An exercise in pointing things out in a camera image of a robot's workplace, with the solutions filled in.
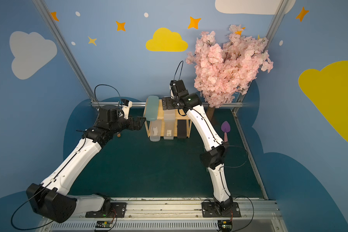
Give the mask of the frosted pencil case with label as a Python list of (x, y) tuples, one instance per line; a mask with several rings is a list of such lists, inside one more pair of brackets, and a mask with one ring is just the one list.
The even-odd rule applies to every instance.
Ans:
[(175, 130), (175, 121), (167, 120), (164, 122), (164, 140), (173, 140), (174, 139), (174, 130)]

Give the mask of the teal pencil case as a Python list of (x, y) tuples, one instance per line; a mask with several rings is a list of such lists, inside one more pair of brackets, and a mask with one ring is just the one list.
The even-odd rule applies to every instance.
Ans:
[(149, 96), (146, 102), (146, 121), (156, 121), (159, 108), (158, 96)]

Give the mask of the clear rounded pencil case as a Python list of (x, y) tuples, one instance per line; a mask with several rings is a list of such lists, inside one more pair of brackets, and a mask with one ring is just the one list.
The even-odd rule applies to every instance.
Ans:
[(161, 138), (162, 121), (160, 119), (150, 122), (150, 141), (158, 142)]

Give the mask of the black pencil case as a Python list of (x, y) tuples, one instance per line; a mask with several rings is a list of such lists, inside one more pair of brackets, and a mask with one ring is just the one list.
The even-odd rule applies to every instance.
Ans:
[(177, 138), (178, 139), (187, 138), (187, 121), (184, 119), (179, 119), (177, 121)]

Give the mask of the tall frosted grey pencil case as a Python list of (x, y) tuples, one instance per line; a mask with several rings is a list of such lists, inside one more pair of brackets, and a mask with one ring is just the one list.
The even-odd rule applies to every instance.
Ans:
[(176, 111), (173, 110), (164, 110), (164, 121), (165, 122), (170, 122), (170, 121), (175, 121), (176, 119)]

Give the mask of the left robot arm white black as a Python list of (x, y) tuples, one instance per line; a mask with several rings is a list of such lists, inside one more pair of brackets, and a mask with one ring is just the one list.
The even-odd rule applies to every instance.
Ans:
[(99, 109), (94, 125), (83, 131), (79, 143), (63, 163), (41, 184), (31, 184), (27, 188), (26, 194), (34, 213), (57, 223), (63, 223), (81, 213), (111, 215), (110, 197), (99, 194), (73, 196), (69, 195), (69, 191), (87, 164), (115, 134), (142, 128), (146, 119), (133, 118), (129, 111), (129, 106), (119, 109), (105, 105)]

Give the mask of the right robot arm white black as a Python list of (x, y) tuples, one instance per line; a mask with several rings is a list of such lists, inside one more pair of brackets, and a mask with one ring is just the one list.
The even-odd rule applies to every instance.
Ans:
[(216, 133), (199, 96), (195, 93), (189, 94), (182, 80), (170, 82), (170, 94), (170, 97), (162, 99), (163, 110), (183, 110), (184, 115), (188, 116), (196, 127), (206, 150), (200, 155), (200, 160), (210, 173), (215, 211), (219, 215), (228, 213), (234, 203), (224, 171), (225, 154), (230, 145)]

